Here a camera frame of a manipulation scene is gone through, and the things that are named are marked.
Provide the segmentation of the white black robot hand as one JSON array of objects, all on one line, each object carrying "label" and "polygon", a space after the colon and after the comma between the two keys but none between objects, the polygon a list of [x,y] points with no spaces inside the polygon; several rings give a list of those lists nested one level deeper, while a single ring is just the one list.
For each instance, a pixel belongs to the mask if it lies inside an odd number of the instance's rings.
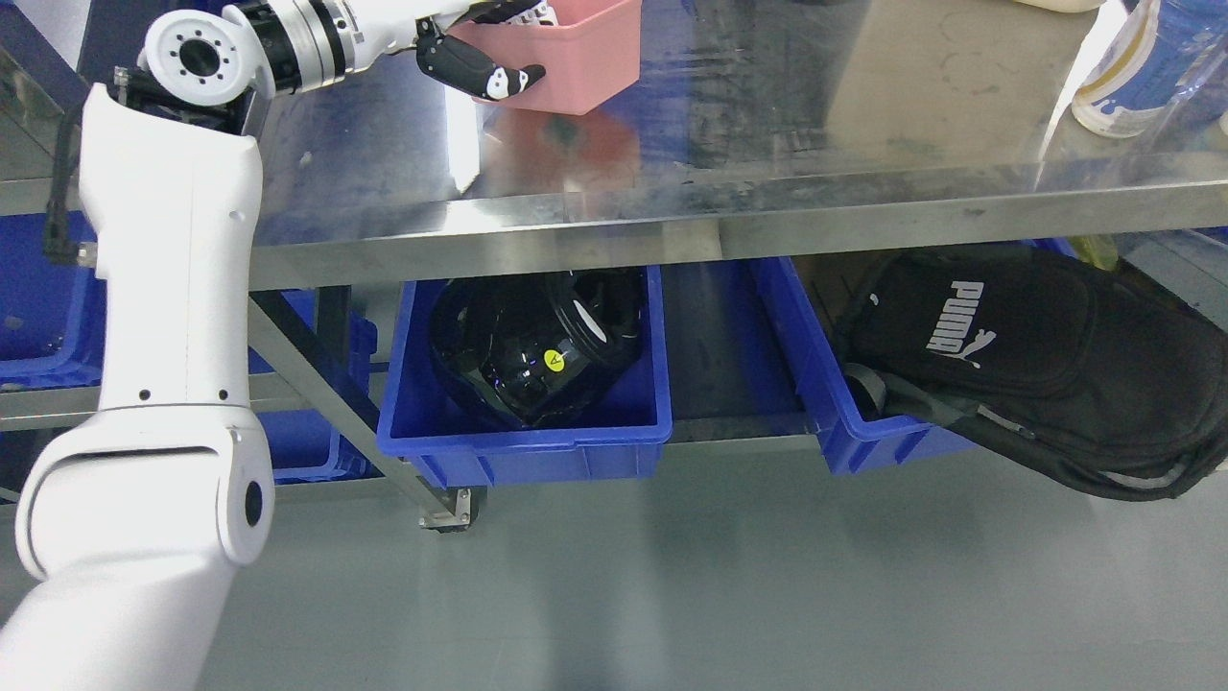
[{"label": "white black robot hand", "polygon": [[350,1],[349,22],[344,75],[363,72],[379,56],[411,53],[435,82],[497,102],[535,87],[546,69],[500,63],[460,38],[460,27],[556,27],[558,14],[549,1]]}]

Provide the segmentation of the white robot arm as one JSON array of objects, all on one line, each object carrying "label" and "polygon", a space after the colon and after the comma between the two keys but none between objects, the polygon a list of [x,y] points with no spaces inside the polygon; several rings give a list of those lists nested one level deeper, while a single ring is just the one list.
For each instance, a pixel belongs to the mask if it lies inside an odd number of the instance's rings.
[{"label": "white robot arm", "polygon": [[192,690],[271,533],[249,401],[262,205],[249,135],[84,99],[79,196],[106,282],[97,411],[36,458],[14,509],[32,589],[2,627],[5,690]]}]

